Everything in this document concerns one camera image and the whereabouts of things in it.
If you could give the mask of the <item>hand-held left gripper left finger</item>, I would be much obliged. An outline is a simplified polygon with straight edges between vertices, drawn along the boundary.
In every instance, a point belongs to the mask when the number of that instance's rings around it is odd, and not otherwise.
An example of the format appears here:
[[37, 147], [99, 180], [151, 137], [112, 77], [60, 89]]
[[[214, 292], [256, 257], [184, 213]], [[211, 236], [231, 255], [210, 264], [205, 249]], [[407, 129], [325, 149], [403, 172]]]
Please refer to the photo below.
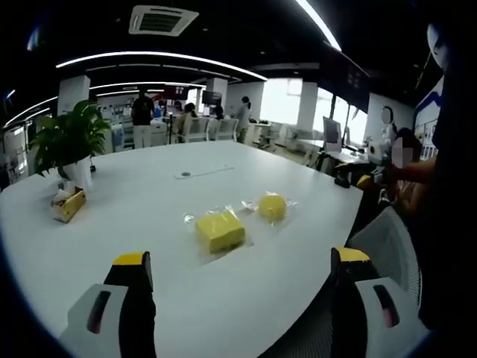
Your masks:
[[70, 308], [61, 345], [72, 357], [155, 357], [153, 292], [148, 251], [117, 257]]

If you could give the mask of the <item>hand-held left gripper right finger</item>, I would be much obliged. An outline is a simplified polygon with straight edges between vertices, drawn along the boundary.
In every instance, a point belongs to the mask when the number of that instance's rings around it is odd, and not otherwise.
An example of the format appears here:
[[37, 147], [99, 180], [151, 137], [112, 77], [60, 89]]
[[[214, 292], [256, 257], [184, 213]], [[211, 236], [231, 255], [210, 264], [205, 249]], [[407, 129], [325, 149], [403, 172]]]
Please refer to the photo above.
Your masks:
[[331, 250], [332, 357], [412, 357], [429, 336], [411, 297], [368, 255]]

